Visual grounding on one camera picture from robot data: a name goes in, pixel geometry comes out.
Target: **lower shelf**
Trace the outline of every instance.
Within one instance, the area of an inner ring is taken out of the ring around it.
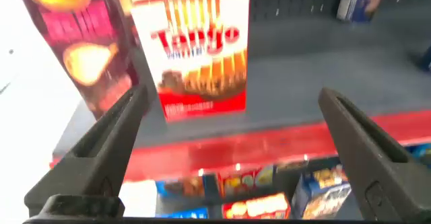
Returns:
[[[260,196],[266,196],[269,194],[275,194],[278,192],[284,192],[289,202],[292,201],[292,197],[298,183],[300,174],[305,171],[316,171],[326,167],[333,167],[338,163],[338,158],[332,157],[327,159],[316,159],[308,162],[308,165],[300,167],[294,170],[283,170],[276,173],[273,179],[273,186],[268,188],[258,189],[249,194],[243,194],[240,196],[230,197],[221,199],[217,194],[214,196],[208,196],[205,199],[187,199],[187,198],[162,198],[158,196],[156,203],[156,214],[170,214],[181,211],[187,211],[197,209],[199,207],[206,207],[209,212],[211,219],[222,219],[221,205],[224,203],[237,202],[256,198]],[[297,219],[298,216],[294,211],[291,212],[291,219]],[[330,219],[340,220],[362,220],[362,215],[359,211],[356,198],[351,193],[343,206],[336,215],[329,217]]]

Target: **packaged food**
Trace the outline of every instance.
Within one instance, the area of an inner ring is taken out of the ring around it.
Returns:
[[[431,71],[431,46],[426,50],[425,54],[421,58],[420,66],[427,71]]]
[[[206,177],[190,177],[180,180],[156,181],[156,188],[162,197],[205,196]]]
[[[292,198],[292,208],[303,219],[334,215],[351,190],[341,165],[302,174]]]
[[[128,55],[132,24],[118,0],[23,1],[96,118],[137,83]]]
[[[165,117],[246,106],[249,0],[132,0]]]
[[[369,22],[381,0],[341,0],[337,17],[349,22]]]
[[[179,219],[208,219],[208,210],[199,208],[189,211],[181,211],[172,214],[157,215],[159,218],[179,218]]]
[[[222,205],[225,219],[288,219],[290,205],[283,193]]]
[[[255,170],[237,171],[233,174],[218,174],[218,186],[222,197],[243,194],[273,183],[274,166]]]

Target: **gray shelf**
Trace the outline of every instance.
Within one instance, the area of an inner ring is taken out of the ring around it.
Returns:
[[[429,110],[431,74],[415,66],[431,45],[426,11],[431,6],[383,9],[362,25],[330,17],[253,22],[246,113],[166,124],[155,100],[135,147],[322,121],[322,86],[345,94],[369,115]],[[80,104],[54,156],[62,156],[94,123]]]

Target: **blue snack box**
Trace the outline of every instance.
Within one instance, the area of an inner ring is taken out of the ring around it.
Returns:
[[[348,22],[369,22],[380,0],[341,0],[337,17]]]
[[[208,210],[199,208],[189,211],[181,211],[172,214],[156,215],[159,218],[180,218],[180,219],[208,219]]]
[[[292,209],[303,219],[334,215],[351,190],[341,165],[301,174],[292,199]]]
[[[179,180],[156,181],[157,192],[161,197],[204,197],[207,176],[189,177]]]

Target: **red shelf edge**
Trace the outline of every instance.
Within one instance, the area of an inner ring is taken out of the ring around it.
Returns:
[[[402,145],[431,142],[431,110],[385,114],[372,118]],[[330,157],[337,151],[324,122],[180,141],[134,149],[126,182],[162,180],[204,173],[233,172],[272,163]],[[54,159],[53,167],[59,159]]]

